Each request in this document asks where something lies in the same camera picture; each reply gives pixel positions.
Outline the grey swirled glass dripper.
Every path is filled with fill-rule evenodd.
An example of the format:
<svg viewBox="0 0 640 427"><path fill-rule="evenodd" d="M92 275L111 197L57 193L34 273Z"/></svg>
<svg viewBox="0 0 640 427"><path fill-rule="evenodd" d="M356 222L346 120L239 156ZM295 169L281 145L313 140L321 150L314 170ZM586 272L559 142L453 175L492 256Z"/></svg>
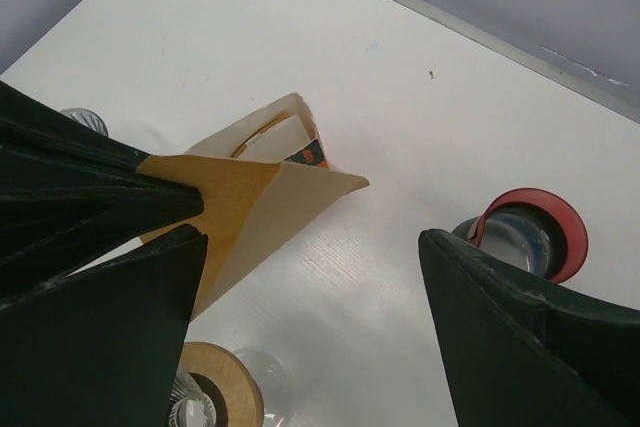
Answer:
<svg viewBox="0 0 640 427"><path fill-rule="evenodd" d="M61 110L60 113L94 132L105 137L109 136L106 123L92 110L84 108L69 108Z"/></svg>

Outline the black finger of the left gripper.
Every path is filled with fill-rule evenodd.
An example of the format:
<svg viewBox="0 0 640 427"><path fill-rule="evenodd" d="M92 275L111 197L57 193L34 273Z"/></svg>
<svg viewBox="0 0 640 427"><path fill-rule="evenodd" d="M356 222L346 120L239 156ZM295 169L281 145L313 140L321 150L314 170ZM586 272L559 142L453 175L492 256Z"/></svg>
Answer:
<svg viewBox="0 0 640 427"><path fill-rule="evenodd" d="M187 220L194 187L145 175L1 185L1 295L17 297L144 233Z"/></svg>
<svg viewBox="0 0 640 427"><path fill-rule="evenodd" d="M144 155L1 84L1 195L56 189L150 190L135 174Z"/></svg>

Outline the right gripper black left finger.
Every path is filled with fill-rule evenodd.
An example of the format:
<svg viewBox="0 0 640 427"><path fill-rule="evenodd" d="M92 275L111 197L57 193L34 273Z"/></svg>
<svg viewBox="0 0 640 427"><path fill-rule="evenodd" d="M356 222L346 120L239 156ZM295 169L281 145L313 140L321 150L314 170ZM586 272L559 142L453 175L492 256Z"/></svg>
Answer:
<svg viewBox="0 0 640 427"><path fill-rule="evenodd" d="M166 425L207 244L185 224L2 308L2 425Z"/></svg>

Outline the orange coffee filter box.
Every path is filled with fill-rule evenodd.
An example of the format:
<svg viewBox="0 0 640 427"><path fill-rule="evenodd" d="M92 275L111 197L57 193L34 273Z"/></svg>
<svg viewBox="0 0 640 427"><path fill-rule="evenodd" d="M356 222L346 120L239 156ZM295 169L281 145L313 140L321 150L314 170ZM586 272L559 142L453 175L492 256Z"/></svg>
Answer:
<svg viewBox="0 0 640 427"><path fill-rule="evenodd" d="M204 138L186 153L243 161L289 161L329 166L312 112L298 93L288 94Z"/></svg>

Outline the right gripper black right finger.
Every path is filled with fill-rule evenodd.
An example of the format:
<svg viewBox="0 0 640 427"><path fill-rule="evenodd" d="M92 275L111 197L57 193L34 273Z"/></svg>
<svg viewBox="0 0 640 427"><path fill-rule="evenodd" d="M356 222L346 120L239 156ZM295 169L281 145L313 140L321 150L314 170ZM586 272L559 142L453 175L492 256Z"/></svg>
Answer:
<svg viewBox="0 0 640 427"><path fill-rule="evenodd" d="M419 261L462 426L635 426L639 314L430 229Z"/></svg>

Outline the clear ribbed glass dripper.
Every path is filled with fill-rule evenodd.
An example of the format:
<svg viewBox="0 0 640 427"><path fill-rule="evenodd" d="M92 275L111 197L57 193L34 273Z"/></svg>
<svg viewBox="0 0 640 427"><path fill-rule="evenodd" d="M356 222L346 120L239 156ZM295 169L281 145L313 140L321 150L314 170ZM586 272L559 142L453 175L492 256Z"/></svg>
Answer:
<svg viewBox="0 0 640 427"><path fill-rule="evenodd" d="M169 427L214 427L216 411L195 379L178 368L169 398Z"/></svg>

